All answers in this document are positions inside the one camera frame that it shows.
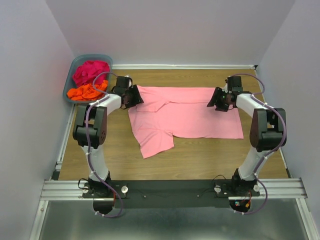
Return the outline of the light pink t shirt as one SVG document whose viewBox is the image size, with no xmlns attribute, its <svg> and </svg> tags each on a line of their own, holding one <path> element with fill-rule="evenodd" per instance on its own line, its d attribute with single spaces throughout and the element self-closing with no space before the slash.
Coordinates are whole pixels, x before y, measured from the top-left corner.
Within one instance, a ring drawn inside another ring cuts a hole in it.
<svg viewBox="0 0 320 240">
<path fill-rule="evenodd" d="M 133 135 L 143 158 L 174 147 L 174 137 L 243 139 L 237 109 L 208 107 L 214 88 L 139 86 L 143 100 L 128 110 Z"/>
</svg>

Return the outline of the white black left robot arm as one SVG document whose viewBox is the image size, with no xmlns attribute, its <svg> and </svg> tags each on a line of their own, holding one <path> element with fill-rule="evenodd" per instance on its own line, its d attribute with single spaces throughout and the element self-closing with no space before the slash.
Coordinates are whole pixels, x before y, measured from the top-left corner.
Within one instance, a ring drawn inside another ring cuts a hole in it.
<svg viewBox="0 0 320 240">
<path fill-rule="evenodd" d="M 103 144 L 107 138 L 108 115 L 118 109 L 129 109 L 144 101 L 130 76 L 117 76 L 110 91 L 95 89 L 102 97 L 82 104 L 76 114 L 72 137 L 85 154 L 89 176 L 83 191 L 103 198 L 115 195 L 110 171 L 105 163 Z"/>
</svg>

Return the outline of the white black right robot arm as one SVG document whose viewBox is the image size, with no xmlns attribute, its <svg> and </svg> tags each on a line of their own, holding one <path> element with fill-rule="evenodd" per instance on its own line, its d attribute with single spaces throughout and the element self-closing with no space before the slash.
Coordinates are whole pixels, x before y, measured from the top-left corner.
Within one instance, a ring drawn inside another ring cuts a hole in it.
<svg viewBox="0 0 320 240">
<path fill-rule="evenodd" d="M 226 78 L 223 88 L 216 87 L 207 104 L 216 111 L 228 112 L 230 106 L 242 109 L 251 117 L 249 132 L 250 150 L 230 180 L 226 180 L 225 189 L 232 194 L 246 194 L 252 191 L 258 182 L 259 172 L 274 152 L 287 141 L 286 112 L 283 108 L 274 108 L 256 98 L 256 93 L 244 91 L 242 73 Z"/>
</svg>

